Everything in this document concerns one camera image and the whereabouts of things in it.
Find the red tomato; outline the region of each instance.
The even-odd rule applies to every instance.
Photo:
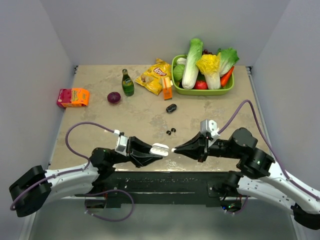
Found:
[[[196,81],[194,85],[194,89],[205,90],[205,89],[208,89],[208,85],[206,81]]]

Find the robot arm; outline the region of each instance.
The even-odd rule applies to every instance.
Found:
[[[155,143],[151,146],[135,136],[126,137],[118,130],[115,134],[118,135],[115,149],[95,148],[88,164],[58,170],[43,170],[38,165],[27,171],[9,187],[17,216],[28,216],[57,199],[102,188],[104,181],[115,171],[114,164],[132,162],[140,168],[169,154],[166,145]]]
[[[320,196],[318,190],[290,173],[286,178],[279,163],[256,147],[258,140],[246,128],[237,129],[228,140],[218,137],[217,124],[204,120],[194,138],[172,151],[201,163],[208,156],[239,159],[236,167],[240,172],[229,171],[224,183],[214,186],[216,191],[261,199],[294,215],[303,226],[320,229],[320,201],[306,193]]]

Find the orange box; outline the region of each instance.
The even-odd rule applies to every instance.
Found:
[[[56,104],[61,108],[88,106],[90,93],[83,88],[60,89]]]
[[[164,100],[172,99],[171,81],[168,76],[162,78],[162,91],[163,91]]]

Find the beige marble surface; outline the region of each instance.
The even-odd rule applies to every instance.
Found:
[[[134,80],[141,75],[149,65],[80,65],[78,67],[73,87],[90,91],[88,107],[67,108],[65,110],[60,132],[57,137],[50,169],[63,169],[85,163],[86,160],[71,153],[65,145],[67,130],[82,121],[93,121],[111,129],[118,129],[126,136],[136,136],[142,141],[153,144],[162,143],[174,148],[193,138],[200,129],[200,122],[212,119],[221,128],[233,114],[238,105],[245,99],[250,99],[256,111],[250,80],[245,66],[234,69],[234,88],[222,96],[186,96],[173,90],[172,100],[163,100],[135,83],[135,93],[126,97],[122,91],[122,69],[128,69]],[[107,95],[119,92],[121,102],[110,105]],[[166,107],[176,104],[177,110],[166,113]],[[258,147],[267,151],[255,125],[249,105],[245,104],[231,125],[222,133],[222,139],[228,139],[234,130],[245,127],[258,138]],[[176,128],[176,132],[167,135],[166,131]],[[75,128],[69,138],[70,145],[80,153],[90,156],[96,147],[115,147],[117,138],[104,130],[82,125]],[[183,155],[170,153],[163,160],[154,162],[146,167],[135,168],[130,163],[116,166],[122,171],[229,171],[236,170],[236,159],[208,157],[204,163],[187,158]]]

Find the potato chip bag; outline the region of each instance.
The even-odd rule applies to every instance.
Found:
[[[155,60],[155,65],[148,68],[140,77],[138,77],[135,81],[144,86],[150,92],[155,95],[159,95],[162,91],[162,78],[171,76],[171,65],[159,58]]]

